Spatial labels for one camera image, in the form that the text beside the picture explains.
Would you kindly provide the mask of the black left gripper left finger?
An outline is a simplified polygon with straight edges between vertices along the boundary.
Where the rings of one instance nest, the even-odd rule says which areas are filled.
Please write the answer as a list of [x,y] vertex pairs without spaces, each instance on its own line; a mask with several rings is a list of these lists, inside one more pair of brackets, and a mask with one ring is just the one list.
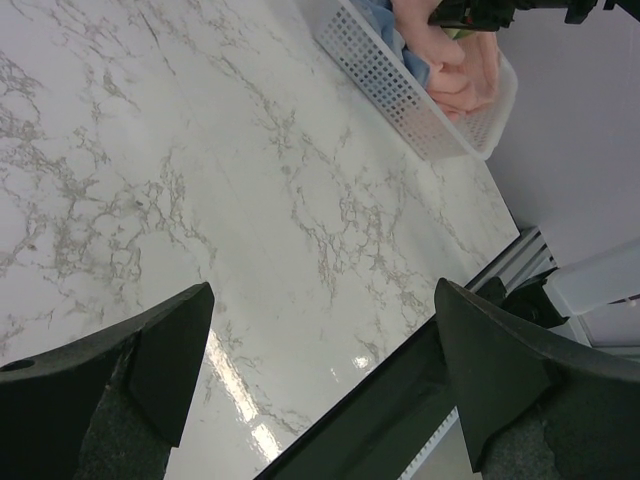
[[162,479],[204,357],[207,282],[1,368],[4,479]]

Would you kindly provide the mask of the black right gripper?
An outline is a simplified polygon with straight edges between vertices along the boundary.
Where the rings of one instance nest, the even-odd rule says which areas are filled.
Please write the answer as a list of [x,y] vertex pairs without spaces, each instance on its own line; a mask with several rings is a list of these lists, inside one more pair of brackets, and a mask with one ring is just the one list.
[[429,16],[430,25],[447,29],[497,32],[513,21],[515,6],[510,1],[444,0]]

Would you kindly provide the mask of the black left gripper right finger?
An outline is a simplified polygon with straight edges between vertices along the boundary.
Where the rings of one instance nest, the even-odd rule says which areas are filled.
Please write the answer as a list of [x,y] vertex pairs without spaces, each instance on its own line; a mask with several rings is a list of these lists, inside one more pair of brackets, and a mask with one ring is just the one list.
[[473,471],[485,479],[638,478],[638,363],[446,279],[435,307]]

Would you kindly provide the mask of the pink towel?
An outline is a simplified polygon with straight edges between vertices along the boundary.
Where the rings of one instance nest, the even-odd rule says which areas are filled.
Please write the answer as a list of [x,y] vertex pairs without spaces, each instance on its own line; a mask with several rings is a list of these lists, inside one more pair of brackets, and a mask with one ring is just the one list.
[[501,63],[494,33],[476,32],[454,40],[428,23],[437,1],[398,0],[391,5],[396,30],[408,50],[429,66],[426,92],[450,121],[493,104]]

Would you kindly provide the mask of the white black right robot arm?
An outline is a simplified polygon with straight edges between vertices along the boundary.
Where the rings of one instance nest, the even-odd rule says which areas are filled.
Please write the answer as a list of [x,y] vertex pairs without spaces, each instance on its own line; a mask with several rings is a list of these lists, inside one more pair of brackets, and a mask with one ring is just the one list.
[[442,1],[429,24],[449,29],[497,32],[508,28],[516,11],[563,10],[564,22],[579,25],[597,5],[596,0],[450,0]]

